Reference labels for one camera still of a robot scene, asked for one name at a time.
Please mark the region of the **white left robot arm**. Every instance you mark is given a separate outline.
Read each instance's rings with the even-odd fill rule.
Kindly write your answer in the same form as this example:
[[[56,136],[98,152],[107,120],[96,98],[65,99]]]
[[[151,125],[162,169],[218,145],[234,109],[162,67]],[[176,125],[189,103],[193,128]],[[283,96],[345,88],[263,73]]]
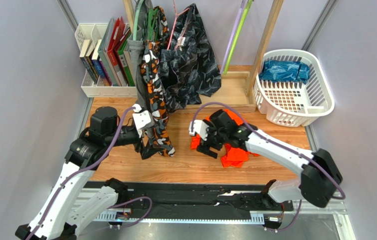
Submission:
[[[74,208],[80,192],[112,148],[135,145],[141,150],[143,130],[154,122],[152,114],[138,104],[122,116],[111,106],[97,108],[89,126],[70,144],[45,204],[30,223],[17,228],[15,236],[20,240],[76,240],[99,214],[126,202],[127,186],[111,178],[93,197]]]

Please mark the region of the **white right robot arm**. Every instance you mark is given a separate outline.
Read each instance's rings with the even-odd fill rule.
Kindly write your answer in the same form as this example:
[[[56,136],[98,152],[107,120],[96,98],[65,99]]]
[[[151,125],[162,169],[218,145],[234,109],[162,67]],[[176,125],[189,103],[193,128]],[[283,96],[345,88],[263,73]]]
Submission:
[[[318,208],[325,208],[335,192],[340,190],[343,177],[325,149],[311,151],[276,139],[247,123],[238,124],[226,111],[220,109],[209,119],[193,119],[189,134],[200,137],[197,150],[216,158],[213,149],[228,144],[252,154],[266,157],[296,175],[290,180],[270,180],[262,194],[275,203],[306,200]]]

